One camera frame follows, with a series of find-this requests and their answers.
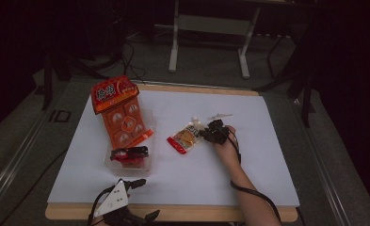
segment hand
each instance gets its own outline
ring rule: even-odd
[[[228,127],[230,131],[232,131],[231,133],[229,133],[229,138],[233,141],[235,145],[237,145],[237,142],[234,139],[235,129],[230,125],[227,125],[226,127]],[[233,168],[240,166],[237,157],[237,151],[228,139],[222,145],[213,143],[213,147],[217,151],[217,155],[219,156],[220,161],[226,168],[228,168],[228,170],[232,170]]]

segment human arm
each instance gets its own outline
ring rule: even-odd
[[[229,138],[234,141],[233,134],[235,133],[235,129],[231,126],[228,127],[231,130]],[[214,143],[213,146],[217,151],[220,161],[229,172],[231,180],[237,186],[256,190],[252,181],[241,167],[233,144],[229,140],[226,140],[222,145]],[[264,199],[240,190],[236,190],[235,192],[240,210],[248,226],[281,225],[272,207]]]

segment snack packet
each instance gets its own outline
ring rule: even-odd
[[[202,140],[200,130],[203,128],[204,126],[198,118],[193,117],[192,122],[181,131],[168,137],[167,141],[178,153],[185,154]]]

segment orange packaging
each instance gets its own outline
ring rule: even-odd
[[[113,149],[127,147],[147,130],[138,94],[137,85],[126,75],[108,79],[91,89],[94,113],[102,114]]]

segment white paper sheet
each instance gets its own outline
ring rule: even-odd
[[[235,127],[242,166],[257,189],[278,206],[299,206],[262,97],[142,90],[139,99],[156,120],[153,166],[147,184],[129,191],[130,203],[236,205],[230,178],[208,142],[185,155],[167,142],[193,116],[208,123],[220,113],[233,114],[223,122]],[[108,142],[89,99],[48,202],[94,202],[116,184],[120,177],[104,164]]]

